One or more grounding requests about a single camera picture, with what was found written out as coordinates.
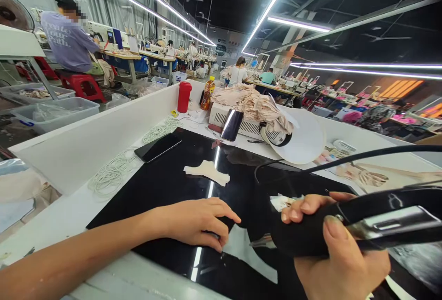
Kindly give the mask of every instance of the teal shirt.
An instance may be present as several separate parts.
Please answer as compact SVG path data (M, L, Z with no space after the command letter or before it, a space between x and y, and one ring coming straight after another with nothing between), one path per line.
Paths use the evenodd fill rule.
M262 82L265 84L271 84L275 79L275 75L270 71L263 72L259 77L262 78Z

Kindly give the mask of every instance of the ceiling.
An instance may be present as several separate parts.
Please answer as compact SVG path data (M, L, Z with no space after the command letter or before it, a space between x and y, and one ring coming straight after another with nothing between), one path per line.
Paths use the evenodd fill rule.
M184 1L193 16L207 17L211 0ZM292 15L307 0L279 0L274 14ZM307 10L316 12L314 21L339 25L359 16L397 4L401 0L316 0ZM210 24L249 34L269 0L213 0ZM383 21L353 28L342 33L301 44L305 50L366 62L440 62L442 59L442 2ZM264 22L258 39L284 40L288 28Z

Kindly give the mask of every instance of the red thermos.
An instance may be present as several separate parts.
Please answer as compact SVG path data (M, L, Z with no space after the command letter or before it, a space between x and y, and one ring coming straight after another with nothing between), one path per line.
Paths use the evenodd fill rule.
M178 93L178 112L186 113L189 107L190 91L192 85L187 81L182 81L180 84L180 92Z

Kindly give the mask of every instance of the hand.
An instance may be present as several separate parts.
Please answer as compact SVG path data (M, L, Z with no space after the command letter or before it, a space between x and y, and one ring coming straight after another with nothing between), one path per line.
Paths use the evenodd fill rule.
M347 201L355 196L330 192L330 197L316 194L296 200L284 208L281 219L299 223L303 216L314 214L319 207ZM390 272L387 251L361 253L355 239L334 216L326 216L324 239L330 257L295 258L295 268L309 300L365 300Z
M209 246L219 253L229 240L229 228L217 217L227 216L234 222L241 223L238 215L217 197L182 201L154 210L156 210L156 219L163 228L163 237L189 245ZM216 233L220 239L203 231Z

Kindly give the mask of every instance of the purple t-shirt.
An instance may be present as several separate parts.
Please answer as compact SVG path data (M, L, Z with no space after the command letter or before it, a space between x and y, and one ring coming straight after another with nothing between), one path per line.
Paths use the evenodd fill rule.
M89 52L97 52L100 47L74 23L58 12L43 12L41 25L54 57L63 68L76 72L92 69Z

